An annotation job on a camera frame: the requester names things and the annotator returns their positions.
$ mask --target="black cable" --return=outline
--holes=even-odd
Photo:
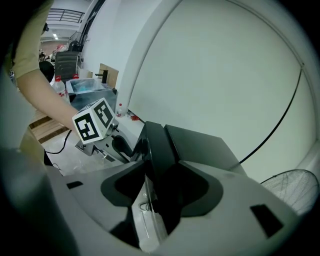
[[[64,143],[63,143],[63,147],[61,148],[61,150],[59,152],[48,152],[48,151],[45,151],[47,154],[53,154],[53,155],[56,155],[56,154],[60,154],[62,152],[62,150],[65,149],[65,146],[66,146],[66,143],[67,143],[67,139],[70,135],[70,133],[72,132],[72,130],[70,130],[68,132],[68,134],[66,135],[65,139],[64,139]]]
[[[266,142],[267,140],[269,140],[269,138],[272,136],[272,134],[274,134],[274,132],[276,131],[276,129],[279,127],[279,125],[281,124],[282,120],[285,118],[294,98],[295,98],[295,95],[296,95],[296,92],[297,92],[297,89],[298,89],[298,85],[299,85],[299,82],[300,82],[300,78],[301,78],[301,74],[302,74],[302,71],[303,71],[303,66],[301,67],[300,69],[300,74],[299,74],[299,78],[298,78],[298,82],[296,83],[296,87],[295,87],[295,90],[294,90],[294,93],[292,95],[292,98],[290,100],[290,103],[288,105],[288,107],[286,108],[284,114],[282,115],[281,119],[279,120],[279,122],[276,124],[276,126],[273,128],[273,130],[270,132],[270,134],[264,139],[264,141],[259,145],[257,146],[250,154],[248,154],[244,159],[242,159],[239,164],[237,164],[236,166],[238,165],[241,165],[244,161],[246,161],[249,157],[251,157],[255,152],[257,152]]]

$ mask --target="wooden board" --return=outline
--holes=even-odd
[[[100,63],[100,69],[99,69],[99,74],[103,74],[104,73],[104,70],[107,70],[108,71],[108,76],[106,78],[106,83],[112,87],[112,88],[115,88],[116,87],[116,83],[117,83],[117,78],[118,78],[118,73],[119,71],[110,67],[110,66],[107,66],[105,64],[102,64]]]
[[[36,127],[34,127],[32,129],[32,132],[34,134],[34,136],[36,137],[36,139],[40,142],[40,143],[44,143],[48,140],[50,140],[51,138],[62,134],[63,132],[69,130],[67,127],[59,124],[57,121],[55,120],[50,120],[47,122],[44,122]]]
[[[29,124],[29,127],[31,129],[50,121],[51,118],[49,116],[46,116],[44,113],[40,112],[39,110],[35,111],[35,115],[31,121],[31,123]]]

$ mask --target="white wall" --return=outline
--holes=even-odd
[[[90,2],[85,0],[54,0],[51,8],[68,9],[85,13],[89,5]]]
[[[159,3],[160,0],[106,0],[83,49],[84,68],[96,73],[103,63],[118,70],[119,89],[132,47]]]
[[[296,167],[297,169],[305,169],[315,174],[318,181],[320,181],[320,141],[317,140],[305,158]]]
[[[241,160],[280,120],[299,71],[285,42],[249,11],[184,0],[149,48],[129,109],[144,121],[221,137]],[[305,77],[301,83],[281,139],[245,162],[257,181],[296,167],[315,143],[313,101]]]

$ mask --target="fan grille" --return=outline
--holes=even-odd
[[[261,184],[299,215],[311,210],[319,195],[317,177],[304,169],[279,173]]]

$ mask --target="person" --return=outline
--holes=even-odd
[[[39,68],[50,83],[55,76],[55,67],[49,61],[43,60],[39,62]]]
[[[25,99],[42,113],[74,131],[72,117],[78,111],[54,91],[39,68],[40,38],[52,4],[53,0],[46,0],[25,25],[16,48],[12,49],[12,69],[17,87]],[[20,149],[30,157],[50,164],[44,148],[29,127]]]

